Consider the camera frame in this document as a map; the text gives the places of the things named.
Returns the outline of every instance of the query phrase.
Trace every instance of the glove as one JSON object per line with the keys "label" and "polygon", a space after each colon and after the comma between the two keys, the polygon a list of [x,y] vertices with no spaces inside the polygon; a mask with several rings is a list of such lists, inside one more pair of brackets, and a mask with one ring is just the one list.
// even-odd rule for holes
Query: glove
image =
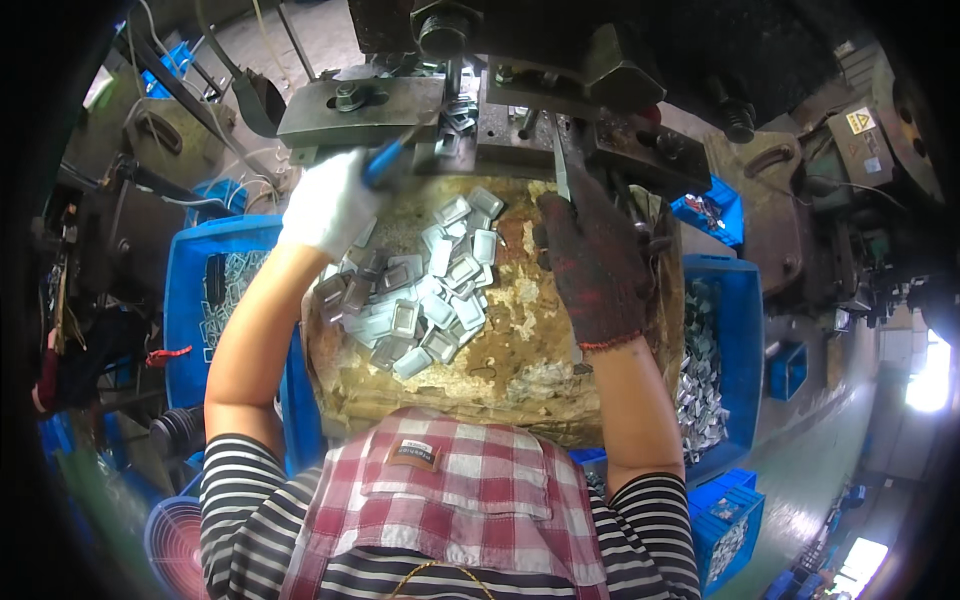
{"label": "glove", "polygon": [[383,205],[384,195],[360,181],[366,158],[357,148],[307,169],[290,195],[277,242],[305,244],[340,260]]}
{"label": "glove", "polygon": [[643,334],[654,280],[649,235],[641,236],[587,173],[570,172],[573,202],[547,192],[537,198],[542,224],[534,241],[547,248],[581,349],[625,344]]}

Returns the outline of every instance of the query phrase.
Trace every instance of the red and white checkered cloth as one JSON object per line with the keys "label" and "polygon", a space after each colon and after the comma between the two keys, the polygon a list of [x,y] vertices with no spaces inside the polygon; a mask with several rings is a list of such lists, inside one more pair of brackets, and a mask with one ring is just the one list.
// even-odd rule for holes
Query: red and white checkered cloth
{"label": "red and white checkered cloth", "polygon": [[[387,465],[395,442],[439,450],[437,470]],[[330,558],[404,548],[444,563],[563,577],[608,598],[583,473],[556,445],[509,425],[416,407],[326,454],[281,597],[317,597]]]}

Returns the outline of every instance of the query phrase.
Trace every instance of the electric fan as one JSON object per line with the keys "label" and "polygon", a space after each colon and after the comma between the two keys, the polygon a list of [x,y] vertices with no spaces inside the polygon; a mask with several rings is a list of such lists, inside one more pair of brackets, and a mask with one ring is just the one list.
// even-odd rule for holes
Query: electric fan
{"label": "electric fan", "polygon": [[160,501],[143,532],[150,568],[171,598],[204,600],[200,560],[200,502],[190,496]]}

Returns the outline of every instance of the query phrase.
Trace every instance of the worker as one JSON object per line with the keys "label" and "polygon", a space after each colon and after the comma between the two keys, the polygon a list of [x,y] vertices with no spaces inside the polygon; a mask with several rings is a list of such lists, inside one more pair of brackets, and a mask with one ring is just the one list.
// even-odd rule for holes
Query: worker
{"label": "worker", "polygon": [[608,492],[555,444],[404,407],[288,480],[273,398],[300,301],[383,202],[364,153],[293,191],[206,385],[202,561],[212,598],[699,598],[673,402],[643,338],[636,231],[600,185],[540,196],[549,264],[600,395]]}

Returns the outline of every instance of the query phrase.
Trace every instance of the window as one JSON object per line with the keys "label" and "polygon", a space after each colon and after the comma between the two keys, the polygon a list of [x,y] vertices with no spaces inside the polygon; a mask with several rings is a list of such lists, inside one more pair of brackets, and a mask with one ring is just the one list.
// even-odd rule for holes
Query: window
{"label": "window", "polygon": [[906,403],[919,411],[932,413],[947,405],[950,346],[933,329],[926,332],[926,340],[926,365],[919,373],[910,375]]}
{"label": "window", "polygon": [[852,598],[856,598],[870,582],[870,578],[880,568],[886,556],[887,547],[882,543],[857,538],[843,566],[840,567],[840,572],[833,578],[833,589],[830,593],[846,591]]}

